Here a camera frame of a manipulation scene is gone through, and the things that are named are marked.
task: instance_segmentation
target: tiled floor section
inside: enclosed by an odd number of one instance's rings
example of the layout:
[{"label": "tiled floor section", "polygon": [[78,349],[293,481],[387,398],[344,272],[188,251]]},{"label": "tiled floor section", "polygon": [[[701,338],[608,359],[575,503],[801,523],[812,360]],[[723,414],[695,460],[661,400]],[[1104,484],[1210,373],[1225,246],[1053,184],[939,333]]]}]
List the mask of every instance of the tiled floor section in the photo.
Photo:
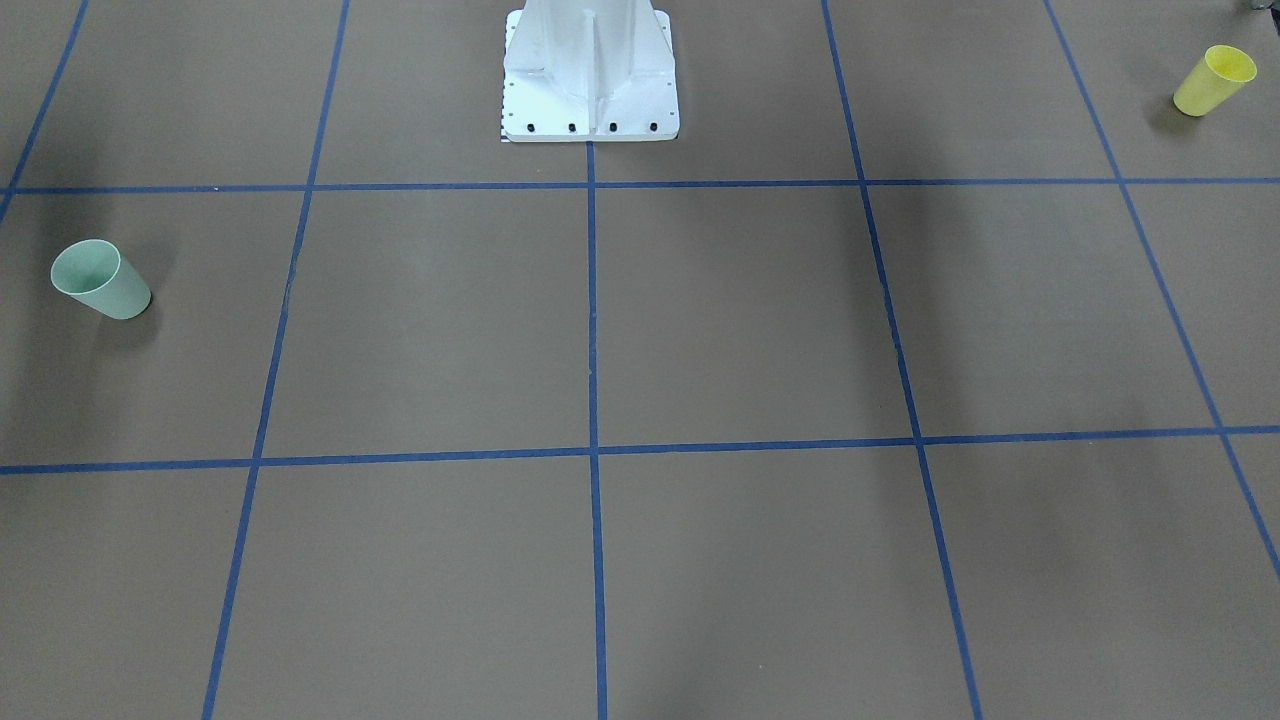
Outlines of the tiled floor section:
[{"label": "tiled floor section", "polygon": [[0,717],[1276,715],[1270,17],[669,0],[584,149],[513,4],[0,5]]}]

